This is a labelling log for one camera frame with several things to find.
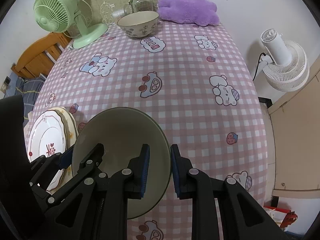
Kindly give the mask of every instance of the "purple plush pillow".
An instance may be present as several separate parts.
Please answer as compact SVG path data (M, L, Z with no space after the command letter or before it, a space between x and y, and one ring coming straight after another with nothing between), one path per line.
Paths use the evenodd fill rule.
M158 14L176 23L195 23L201 27L220 22L217 5L208 0L159 0Z

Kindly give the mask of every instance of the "glass mug handle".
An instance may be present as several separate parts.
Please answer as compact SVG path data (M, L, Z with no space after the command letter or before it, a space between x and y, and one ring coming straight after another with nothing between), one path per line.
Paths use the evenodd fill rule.
M132 13L133 13L132 0L130 0L128 3L126 3L126 4L123 6L123 10L124 10L124 14L125 14L125 15L132 14Z

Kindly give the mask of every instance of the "electric fan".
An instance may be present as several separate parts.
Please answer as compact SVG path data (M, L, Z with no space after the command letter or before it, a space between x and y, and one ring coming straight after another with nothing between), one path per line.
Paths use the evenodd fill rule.
M76 23L80 36L74 39L75 49L90 44L108 30L108 26L102 23L87 27L78 9L78 2L79 0L36 0L33 6L37 24L46 31L63 33L71 24Z
M268 83L275 89L289 92L301 88L308 80L309 65L303 48L296 42L282 40L275 29L261 34L261 41L270 57L263 72Z

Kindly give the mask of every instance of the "table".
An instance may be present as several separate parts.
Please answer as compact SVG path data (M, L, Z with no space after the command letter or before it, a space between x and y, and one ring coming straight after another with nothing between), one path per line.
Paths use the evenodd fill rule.
M137 108L163 129L170 144L210 177L233 176L260 203L267 179L267 142L250 73L222 24L199 27L161 21L153 36L133 39L113 25L94 43L66 49L35 104L37 117L54 106L73 113L79 131L99 112ZM128 239L191 239L192 201L173 182L158 205L128 220Z

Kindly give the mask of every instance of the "speech cloud print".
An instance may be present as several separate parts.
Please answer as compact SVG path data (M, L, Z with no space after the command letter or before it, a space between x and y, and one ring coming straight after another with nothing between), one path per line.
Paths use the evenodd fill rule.
M140 43L145 49L152 53L157 53L165 48L164 41L156 38L155 36L143 38Z

